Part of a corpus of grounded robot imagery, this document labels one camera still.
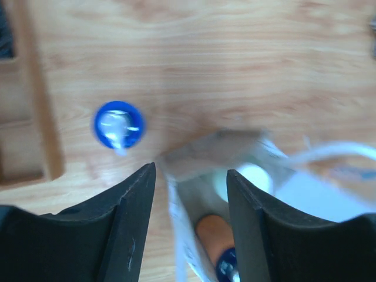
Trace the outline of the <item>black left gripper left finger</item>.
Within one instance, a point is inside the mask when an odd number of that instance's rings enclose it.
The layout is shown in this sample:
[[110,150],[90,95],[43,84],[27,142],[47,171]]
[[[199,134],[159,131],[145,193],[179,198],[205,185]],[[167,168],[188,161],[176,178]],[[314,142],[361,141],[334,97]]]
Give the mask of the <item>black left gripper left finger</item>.
[[1,280],[138,281],[155,182],[148,163],[57,214],[1,206]]

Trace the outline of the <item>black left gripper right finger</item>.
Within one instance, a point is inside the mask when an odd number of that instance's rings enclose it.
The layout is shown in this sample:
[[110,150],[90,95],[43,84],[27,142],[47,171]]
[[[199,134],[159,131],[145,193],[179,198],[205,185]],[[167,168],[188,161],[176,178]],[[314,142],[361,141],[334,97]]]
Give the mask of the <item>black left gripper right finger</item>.
[[375,214],[324,220],[235,170],[227,172],[227,193],[241,281],[375,280]]

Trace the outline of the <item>beige canvas bag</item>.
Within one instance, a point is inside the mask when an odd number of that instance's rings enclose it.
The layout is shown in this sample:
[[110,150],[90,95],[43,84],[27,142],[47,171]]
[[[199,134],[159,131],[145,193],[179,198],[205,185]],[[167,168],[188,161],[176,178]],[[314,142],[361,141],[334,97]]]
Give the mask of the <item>beige canvas bag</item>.
[[222,217],[232,229],[227,172],[235,170],[260,190],[309,215],[341,223],[375,214],[375,149],[332,141],[285,155],[261,131],[223,129],[159,158],[169,192],[176,279],[190,266],[201,281],[218,281],[195,228],[204,216]]

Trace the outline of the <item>orange bottle blue pump collar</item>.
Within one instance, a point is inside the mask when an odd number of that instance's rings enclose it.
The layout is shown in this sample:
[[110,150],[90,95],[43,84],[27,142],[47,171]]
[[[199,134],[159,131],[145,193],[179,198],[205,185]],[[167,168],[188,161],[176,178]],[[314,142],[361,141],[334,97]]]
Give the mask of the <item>orange bottle blue pump collar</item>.
[[93,135],[119,156],[140,142],[146,132],[141,111],[130,103],[114,100],[103,104],[92,120]]

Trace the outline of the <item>wooden compartment tray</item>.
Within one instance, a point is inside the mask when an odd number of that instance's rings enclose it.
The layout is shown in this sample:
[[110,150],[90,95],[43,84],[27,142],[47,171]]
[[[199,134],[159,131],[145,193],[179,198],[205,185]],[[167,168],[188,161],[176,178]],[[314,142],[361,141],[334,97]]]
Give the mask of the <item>wooden compartment tray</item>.
[[1,189],[63,173],[31,12],[26,1],[1,1]]

